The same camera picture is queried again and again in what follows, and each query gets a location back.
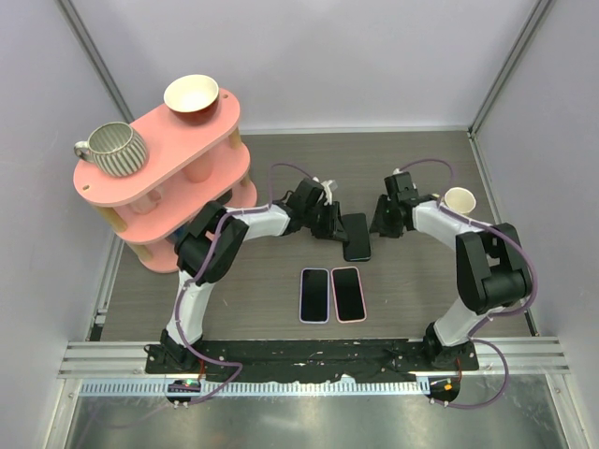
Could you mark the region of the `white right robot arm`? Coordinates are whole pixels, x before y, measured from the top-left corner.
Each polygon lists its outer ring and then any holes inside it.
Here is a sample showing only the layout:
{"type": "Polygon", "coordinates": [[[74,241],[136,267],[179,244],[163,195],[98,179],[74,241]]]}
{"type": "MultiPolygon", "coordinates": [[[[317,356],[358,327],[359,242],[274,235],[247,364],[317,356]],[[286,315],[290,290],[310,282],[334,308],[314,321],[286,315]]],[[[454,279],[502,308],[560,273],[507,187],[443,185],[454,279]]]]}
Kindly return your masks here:
{"type": "Polygon", "coordinates": [[[453,187],[443,196],[422,195],[407,171],[385,178],[370,231],[397,239],[416,231],[455,252],[458,299],[444,316],[429,324],[422,355],[433,369],[452,369],[474,333],[490,319],[533,293],[532,270],[511,224],[491,225],[469,217],[472,192],[453,187]]]}

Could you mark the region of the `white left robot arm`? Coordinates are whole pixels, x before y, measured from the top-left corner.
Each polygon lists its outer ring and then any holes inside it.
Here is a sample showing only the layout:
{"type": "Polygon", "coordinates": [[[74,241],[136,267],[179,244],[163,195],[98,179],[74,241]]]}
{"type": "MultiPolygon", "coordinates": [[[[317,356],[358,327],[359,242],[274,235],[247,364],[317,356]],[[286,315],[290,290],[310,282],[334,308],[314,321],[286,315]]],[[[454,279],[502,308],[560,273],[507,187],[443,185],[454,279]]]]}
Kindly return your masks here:
{"type": "Polygon", "coordinates": [[[203,317],[212,290],[231,268],[248,240],[279,238],[303,228],[317,239],[348,241],[340,204],[333,199],[335,180],[305,178],[280,200],[249,208],[207,203],[175,244],[179,287],[173,313],[160,343],[147,350],[148,359],[168,372],[192,371],[201,358],[194,345],[203,336],[203,317]]]}

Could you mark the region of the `yellow mug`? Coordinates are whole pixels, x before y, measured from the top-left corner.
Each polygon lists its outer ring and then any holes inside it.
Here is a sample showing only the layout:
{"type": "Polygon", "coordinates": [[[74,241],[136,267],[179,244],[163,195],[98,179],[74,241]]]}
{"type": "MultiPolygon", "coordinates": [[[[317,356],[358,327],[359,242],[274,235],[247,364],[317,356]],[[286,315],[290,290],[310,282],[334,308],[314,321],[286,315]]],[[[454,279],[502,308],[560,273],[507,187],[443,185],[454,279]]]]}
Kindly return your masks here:
{"type": "Polygon", "coordinates": [[[442,202],[450,210],[462,215],[469,215],[477,204],[474,194],[463,187],[453,187],[447,190],[442,202]]]}

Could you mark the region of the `pink cup on shelf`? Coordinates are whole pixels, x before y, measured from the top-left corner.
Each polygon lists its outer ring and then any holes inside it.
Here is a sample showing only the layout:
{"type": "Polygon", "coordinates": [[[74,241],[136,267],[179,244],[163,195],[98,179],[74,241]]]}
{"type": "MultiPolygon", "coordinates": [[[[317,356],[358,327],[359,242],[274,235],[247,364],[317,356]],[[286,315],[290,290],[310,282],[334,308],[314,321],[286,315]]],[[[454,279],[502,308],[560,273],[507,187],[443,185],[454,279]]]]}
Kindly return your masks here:
{"type": "Polygon", "coordinates": [[[202,183],[212,174],[213,160],[200,157],[183,168],[184,176],[193,183],[202,183]]]}

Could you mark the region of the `pink three-tier shelf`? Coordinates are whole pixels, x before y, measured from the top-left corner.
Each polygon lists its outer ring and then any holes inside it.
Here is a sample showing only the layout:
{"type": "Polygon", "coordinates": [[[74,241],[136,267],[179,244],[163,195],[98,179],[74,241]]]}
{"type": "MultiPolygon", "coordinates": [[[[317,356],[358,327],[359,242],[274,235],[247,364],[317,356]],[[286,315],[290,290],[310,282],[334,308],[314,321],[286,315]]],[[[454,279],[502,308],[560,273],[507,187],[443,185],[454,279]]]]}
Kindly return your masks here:
{"type": "Polygon", "coordinates": [[[228,204],[233,208],[256,204],[256,187],[249,175],[251,157],[239,132],[240,116],[240,103],[227,90],[221,90],[216,113],[203,124],[186,123],[161,105],[131,124],[149,154],[142,170],[126,178],[112,178],[95,165],[79,161],[74,187],[110,223],[141,264],[157,273],[174,272],[177,256],[170,237],[208,201],[231,193],[228,204]],[[213,160],[213,171],[206,181],[193,183],[184,176],[183,168],[200,157],[213,160]],[[155,210],[139,215],[128,208],[159,185],[164,196],[155,210]]]}

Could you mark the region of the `clear glass cup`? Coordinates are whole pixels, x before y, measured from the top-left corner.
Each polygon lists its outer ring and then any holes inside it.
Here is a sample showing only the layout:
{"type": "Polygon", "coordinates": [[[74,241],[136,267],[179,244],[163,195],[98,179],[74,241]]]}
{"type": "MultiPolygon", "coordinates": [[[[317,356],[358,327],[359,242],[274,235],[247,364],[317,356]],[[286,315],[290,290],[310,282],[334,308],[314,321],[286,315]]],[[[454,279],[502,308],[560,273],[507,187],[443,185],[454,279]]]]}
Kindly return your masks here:
{"type": "Polygon", "coordinates": [[[139,215],[148,214],[158,207],[163,199],[163,196],[164,188],[162,185],[159,185],[153,188],[149,193],[130,203],[128,208],[139,215]]]}

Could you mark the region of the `red bowl white inside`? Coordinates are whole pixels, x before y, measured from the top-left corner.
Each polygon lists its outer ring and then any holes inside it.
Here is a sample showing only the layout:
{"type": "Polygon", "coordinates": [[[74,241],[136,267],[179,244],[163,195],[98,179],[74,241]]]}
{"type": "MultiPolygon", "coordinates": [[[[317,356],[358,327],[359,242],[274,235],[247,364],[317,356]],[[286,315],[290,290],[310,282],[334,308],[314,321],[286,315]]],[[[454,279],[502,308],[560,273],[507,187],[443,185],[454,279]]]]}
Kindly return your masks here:
{"type": "Polygon", "coordinates": [[[216,113],[220,87],[207,75],[192,74],[174,80],[164,91],[167,108],[187,123],[206,123],[216,113]]]}

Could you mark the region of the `grey striped mug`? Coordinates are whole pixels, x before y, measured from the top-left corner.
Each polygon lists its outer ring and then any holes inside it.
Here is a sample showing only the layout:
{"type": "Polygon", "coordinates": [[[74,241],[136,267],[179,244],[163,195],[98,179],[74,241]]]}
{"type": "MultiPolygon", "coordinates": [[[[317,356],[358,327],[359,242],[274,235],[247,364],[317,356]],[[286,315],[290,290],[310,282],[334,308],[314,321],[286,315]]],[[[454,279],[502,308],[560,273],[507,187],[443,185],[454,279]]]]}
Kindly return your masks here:
{"type": "Polygon", "coordinates": [[[87,140],[74,145],[74,153],[113,178],[139,172],[148,160],[141,135],[131,125],[122,122],[99,126],[87,140]]]}

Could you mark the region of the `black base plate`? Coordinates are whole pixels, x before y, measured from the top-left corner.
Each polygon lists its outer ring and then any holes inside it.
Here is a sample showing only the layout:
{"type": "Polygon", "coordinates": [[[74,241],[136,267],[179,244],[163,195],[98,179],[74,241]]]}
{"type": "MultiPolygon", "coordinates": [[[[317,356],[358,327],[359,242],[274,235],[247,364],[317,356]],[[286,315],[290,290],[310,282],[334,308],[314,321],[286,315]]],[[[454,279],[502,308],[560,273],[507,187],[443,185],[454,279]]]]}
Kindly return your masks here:
{"type": "Polygon", "coordinates": [[[164,335],[144,347],[149,374],[198,374],[222,383],[235,364],[243,383],[338,382],[348,375],[359,383],[409,380],[415,372],[476,371],[475,347],[464,343],[436,354],[420,340],[199,340],[194,352],[164,335]]]}

